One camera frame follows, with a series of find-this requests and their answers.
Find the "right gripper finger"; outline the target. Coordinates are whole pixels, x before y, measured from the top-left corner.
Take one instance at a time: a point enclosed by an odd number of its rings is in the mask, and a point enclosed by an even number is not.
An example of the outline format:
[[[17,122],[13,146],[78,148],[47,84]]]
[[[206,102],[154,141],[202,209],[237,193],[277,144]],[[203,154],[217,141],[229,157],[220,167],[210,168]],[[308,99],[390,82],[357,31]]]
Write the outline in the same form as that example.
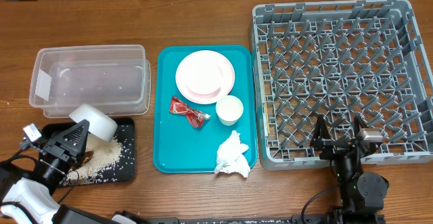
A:
[[[320,114],[317,117],[313,131],[313,146],[323,146],[324,139],[330,140],[331,135],[329,134],[324,115]]]
[[[356,139],[362,139],[361,129],[367,128],[366,122],[362,119],[361,115],[356,115],[353,121],[353,131]]]

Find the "white bowl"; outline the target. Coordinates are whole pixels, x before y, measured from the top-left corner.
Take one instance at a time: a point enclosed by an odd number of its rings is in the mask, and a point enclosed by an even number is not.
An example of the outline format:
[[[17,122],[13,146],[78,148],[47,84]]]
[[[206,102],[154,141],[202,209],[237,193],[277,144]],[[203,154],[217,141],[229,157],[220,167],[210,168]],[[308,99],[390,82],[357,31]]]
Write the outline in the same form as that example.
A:
[[[114,137],[118,125],[109,116],[89,104],[83,104],[69,114],[74,122],[87,120],[89,132],[101,140],[110,142]]]

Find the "rice and food scrap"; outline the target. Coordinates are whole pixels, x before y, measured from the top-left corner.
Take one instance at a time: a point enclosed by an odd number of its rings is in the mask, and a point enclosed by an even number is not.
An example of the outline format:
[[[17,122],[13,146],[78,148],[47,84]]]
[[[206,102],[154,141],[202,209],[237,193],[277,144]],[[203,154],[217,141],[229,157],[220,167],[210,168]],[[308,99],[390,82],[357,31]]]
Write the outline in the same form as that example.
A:
[[[90,134],[83,164],[62,185],[93,185],[130,181],[136,175],[135,125],[118,125],[112,141]]]

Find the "white napkin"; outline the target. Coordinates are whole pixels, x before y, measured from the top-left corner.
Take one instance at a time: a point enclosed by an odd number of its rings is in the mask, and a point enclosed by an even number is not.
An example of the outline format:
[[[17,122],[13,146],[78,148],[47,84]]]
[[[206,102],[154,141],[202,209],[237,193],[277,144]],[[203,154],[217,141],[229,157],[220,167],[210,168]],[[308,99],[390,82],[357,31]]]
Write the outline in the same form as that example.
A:
[[[249,146],[240,141],[240,133],[233,130],[217,150],[214,173],[237,173],[247,179],[250,174],[250,166],[244,153],[248,150]]]

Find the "white paper cup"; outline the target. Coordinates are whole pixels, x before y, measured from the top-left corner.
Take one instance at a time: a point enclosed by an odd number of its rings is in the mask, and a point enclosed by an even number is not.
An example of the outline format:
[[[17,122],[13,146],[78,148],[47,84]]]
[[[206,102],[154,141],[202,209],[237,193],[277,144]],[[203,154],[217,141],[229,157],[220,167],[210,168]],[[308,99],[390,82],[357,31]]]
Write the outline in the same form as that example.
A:
[[[216,103],[216,114],[225,126],[234,125],[244,112],[243,103],[233,95],[226,95]]]

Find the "red ketchup packet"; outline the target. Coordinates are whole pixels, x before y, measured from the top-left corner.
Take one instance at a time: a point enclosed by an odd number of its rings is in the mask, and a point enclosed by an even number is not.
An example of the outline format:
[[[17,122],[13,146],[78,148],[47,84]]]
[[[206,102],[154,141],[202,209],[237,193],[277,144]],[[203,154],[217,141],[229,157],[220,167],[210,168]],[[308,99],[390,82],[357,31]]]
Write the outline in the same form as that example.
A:
[[[202,127],[203,124],[211,118],[211,115],[191,108],[175,96],[172,96],[169,112],[171,114],[185,116],[188,123],[195,129]]]

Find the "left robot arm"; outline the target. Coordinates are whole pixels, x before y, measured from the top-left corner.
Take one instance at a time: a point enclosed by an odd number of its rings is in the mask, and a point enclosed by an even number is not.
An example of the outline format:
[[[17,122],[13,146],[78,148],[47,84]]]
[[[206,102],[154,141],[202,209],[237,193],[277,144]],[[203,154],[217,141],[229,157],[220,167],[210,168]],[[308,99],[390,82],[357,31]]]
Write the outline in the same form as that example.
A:
[[[149,223],[150,220],[127,211],[116,212],[107,219],[52,198],[68,171],[83,162],[88,134],[109,141],[116,129],[117,124],[111,118],[82,118],[48,139],[35,124],[25,126],[21,150],[1,162],[1,216],[13,218],[17,223]],[[43,155],[31,171],[13,163],[25,158],[21,153],[29,148]]]

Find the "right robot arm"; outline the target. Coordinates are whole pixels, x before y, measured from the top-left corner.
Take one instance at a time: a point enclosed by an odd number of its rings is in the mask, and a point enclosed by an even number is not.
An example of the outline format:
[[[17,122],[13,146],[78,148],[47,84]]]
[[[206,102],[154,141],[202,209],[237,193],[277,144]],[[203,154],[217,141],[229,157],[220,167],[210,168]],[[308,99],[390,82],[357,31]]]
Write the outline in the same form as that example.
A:
[[[353,137],[333,140],[324,115],[317,117],[310,146],[321,151],[319,158],[329,162],[338,183],[319,192],[304,205],[300,214],[303,223],[309,219],[313,223],[386,222],[378,212],[384,208],[389,182],[377,173],[365,172],[361,164],[362,158],[372,155],[381,146],[383,136],[377,129],[368,127],[360,116],[354,119],[353,131]],[[305,215],[312,201],[336,189],[340,192],[340,206],[324,215]]]

